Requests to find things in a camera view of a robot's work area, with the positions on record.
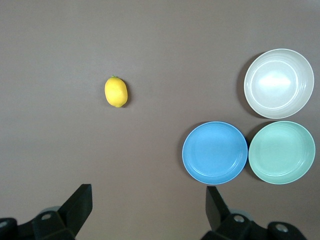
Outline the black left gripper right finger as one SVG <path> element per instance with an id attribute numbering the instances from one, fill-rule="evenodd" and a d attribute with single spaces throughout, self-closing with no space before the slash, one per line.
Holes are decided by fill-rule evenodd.
<path id="1" fill-rule="evenodd" d="M 294 225 L 273 221 L 263 228 L 239 212 L 232 213 L 217 187 L 206 188 L 205 212 L 211 227 L 203 240 L 305 240 Z"/>

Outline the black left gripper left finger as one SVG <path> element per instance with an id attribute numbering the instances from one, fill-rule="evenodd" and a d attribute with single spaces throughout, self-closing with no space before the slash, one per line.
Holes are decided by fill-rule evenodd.
<path id="1" fill-rule="evenodd" d="M 0 219 L 2 240 L 74 240 L 93 209 L 92 185 L 82 184 L 57 210 L 48 209 L 18 225 L 15 218 Z"/>

